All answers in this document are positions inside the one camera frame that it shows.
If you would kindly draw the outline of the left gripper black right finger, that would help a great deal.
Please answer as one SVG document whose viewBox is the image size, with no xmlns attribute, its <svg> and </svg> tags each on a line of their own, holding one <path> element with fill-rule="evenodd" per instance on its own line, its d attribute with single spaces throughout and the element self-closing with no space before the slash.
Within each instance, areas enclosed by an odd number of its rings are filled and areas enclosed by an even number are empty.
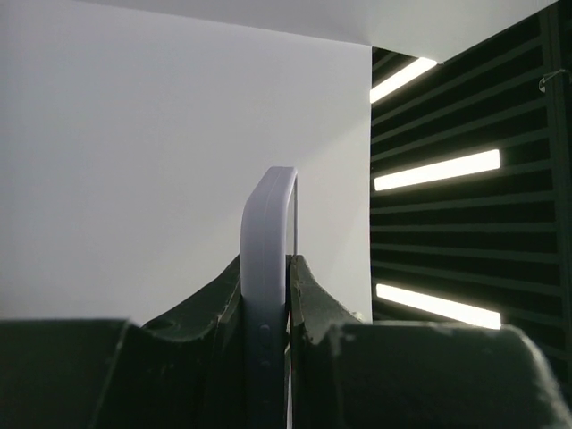
<svg viewBox="0 0 572 429">
<path fill-rule="evenodd" d="M 547 359 L 518 328 L 365 324 L 287 263 L 297 428 L 568 428 Z"/>
</svg>

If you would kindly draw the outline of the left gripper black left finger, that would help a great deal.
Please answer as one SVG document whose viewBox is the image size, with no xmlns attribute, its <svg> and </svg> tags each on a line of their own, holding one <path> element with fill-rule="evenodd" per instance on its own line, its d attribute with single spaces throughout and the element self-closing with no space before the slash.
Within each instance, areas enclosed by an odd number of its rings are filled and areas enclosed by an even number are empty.
<svg viewBox="0 0 572 429">
<path fill-rule="evenodd" d="M 241 428 L 240 264 L 143 325 L 4 320 L 4 428 Z"/>
</svg>

